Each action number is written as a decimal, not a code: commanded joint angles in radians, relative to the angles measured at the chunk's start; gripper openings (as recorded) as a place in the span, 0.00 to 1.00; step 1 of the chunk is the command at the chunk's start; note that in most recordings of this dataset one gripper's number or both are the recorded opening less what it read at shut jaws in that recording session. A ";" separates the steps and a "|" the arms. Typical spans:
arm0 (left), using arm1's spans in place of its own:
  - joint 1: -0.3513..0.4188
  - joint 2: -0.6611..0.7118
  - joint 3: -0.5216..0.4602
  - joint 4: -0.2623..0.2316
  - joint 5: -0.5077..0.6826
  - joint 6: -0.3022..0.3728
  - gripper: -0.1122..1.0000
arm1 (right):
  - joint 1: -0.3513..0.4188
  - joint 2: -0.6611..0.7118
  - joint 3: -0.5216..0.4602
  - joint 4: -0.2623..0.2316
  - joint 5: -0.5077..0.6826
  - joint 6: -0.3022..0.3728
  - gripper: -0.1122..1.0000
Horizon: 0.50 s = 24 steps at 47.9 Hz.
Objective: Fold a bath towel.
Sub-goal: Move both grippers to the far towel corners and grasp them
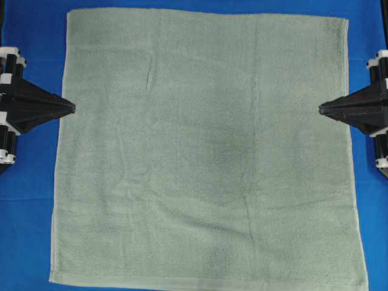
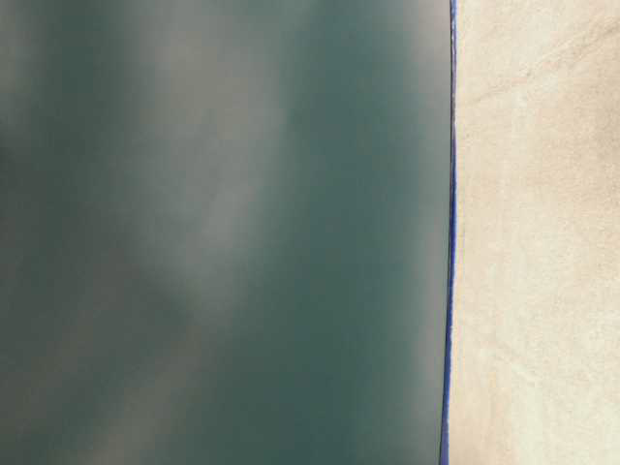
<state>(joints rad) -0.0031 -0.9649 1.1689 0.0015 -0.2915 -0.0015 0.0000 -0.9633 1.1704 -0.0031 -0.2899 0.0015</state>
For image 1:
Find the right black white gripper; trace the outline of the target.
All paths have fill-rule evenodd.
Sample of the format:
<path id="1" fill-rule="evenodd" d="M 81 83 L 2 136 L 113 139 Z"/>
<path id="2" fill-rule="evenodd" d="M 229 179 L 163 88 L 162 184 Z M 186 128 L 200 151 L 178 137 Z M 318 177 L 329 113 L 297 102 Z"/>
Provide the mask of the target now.
<path id="1" fill-rule="evenodd" d="M 350 95 L 339 97 L 319 106 L 319 113 L 340 121 L 370 136 L 374 141 L 375 165 L 387 178 L 387 50 L 380 50 L 374 59 L 367 62 L 371 83 L 380 86 L 367 86 Z M 359 119 L 332 112 L 333 109 L 379 106 L 382 109 L 381 125 L 373 125 Z"/>

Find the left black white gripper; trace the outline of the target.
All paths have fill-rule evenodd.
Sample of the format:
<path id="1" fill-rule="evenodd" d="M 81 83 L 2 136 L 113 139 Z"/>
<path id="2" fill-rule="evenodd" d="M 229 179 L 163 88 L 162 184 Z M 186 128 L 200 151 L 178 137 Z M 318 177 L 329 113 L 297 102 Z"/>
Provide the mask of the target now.
<path id="1" fill-rule="evenodd" d="M 26 60 L 17 47 L 1 47 L 1 174 L 16 162 L 20 134 L 76 112 L 74 103 L 22 78 L 25 67 Z"/>

